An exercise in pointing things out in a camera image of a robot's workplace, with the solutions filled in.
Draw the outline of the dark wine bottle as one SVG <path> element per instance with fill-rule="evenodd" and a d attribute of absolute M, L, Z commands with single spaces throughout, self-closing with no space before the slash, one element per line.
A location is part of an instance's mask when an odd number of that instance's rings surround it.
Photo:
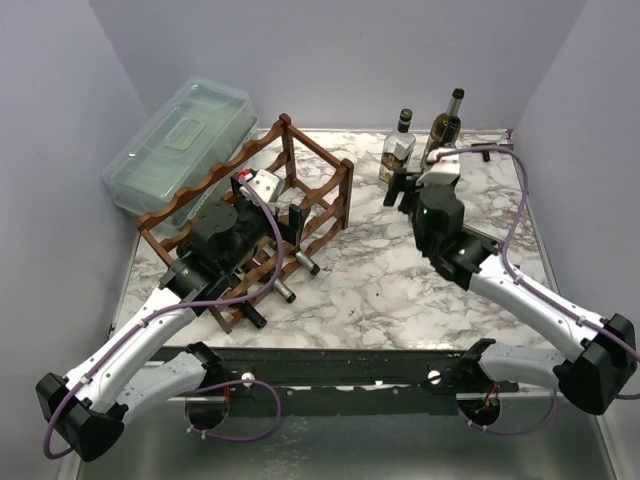
<path fill-rule="evenodd" d="M 273 250 L 273 257 L 276 259 L 275 266 L 281 265 L 279 270 L 280 277 L 284 278 L 285 270 L 287 268 L 287 258 L 294 258 L 298 265 L 304 267 L 312 276 L 315 276 L 319 273 L 320 267 L 314 262 L 314 260 L 308 256 L 299 245 L 290 244 L 287 241 L 283 241 L 284 255 L 282 256 L 282 260 L 279 260 L 279 250 L 275 240 L 270 240 L 265 248 L 270 247 Z"/>
<path fill-rule="evenodd" d="M 261 285 L 266 284 L 273 277 L 274 273 L 274 270 L 266 272 L 257 280 L 257 283 Z M 272 289 L 287 303 L 293 303 L 296 300 L 295 293 L 279 278 L 275 279 Z"/>

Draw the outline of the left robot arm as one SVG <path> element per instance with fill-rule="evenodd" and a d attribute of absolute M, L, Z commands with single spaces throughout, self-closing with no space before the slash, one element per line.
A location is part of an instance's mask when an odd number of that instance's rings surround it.
<path fill-rule="evenodd" d="M 232 202 L 211 205 L 183 252 L 139 311 L 104 345 L 64 375 L 46 374 L 36 395 L 47 422 L 43 453 L 72 452 L 92 461 L 108 451 L 125 425 L 175 395 L 214 393 L 233 384 L 213 356 L 194 347 L 152 370 L 144 366 L 167 340 L 204 311 L 227 306 L 251 316 L 251 301 L 279 282 L 287 245 L 296 246 L 308 209 L 289 207 L 281 222 L 274 203 L 284 181 L 266 170 L 231 178 Z"/>

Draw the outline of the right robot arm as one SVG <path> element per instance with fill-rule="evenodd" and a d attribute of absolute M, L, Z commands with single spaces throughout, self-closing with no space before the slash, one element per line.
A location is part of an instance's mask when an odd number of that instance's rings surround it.
<path fill-rule="evenodd" d="M 549 343 L 548 349 L 483 339 L 467 352 L 460 379 L 480 392 L 495 382 L 557 390 L 574 406 L 603 414 L 637 369 L 633 323 L 582 308 L 523 274 L 504 255 L 502 244 L 464 224 L 457 177 L 441 184 L 401 169 L 384 199 L 408 215 L 417 249 L 444 279 L 510 312 Z"/>

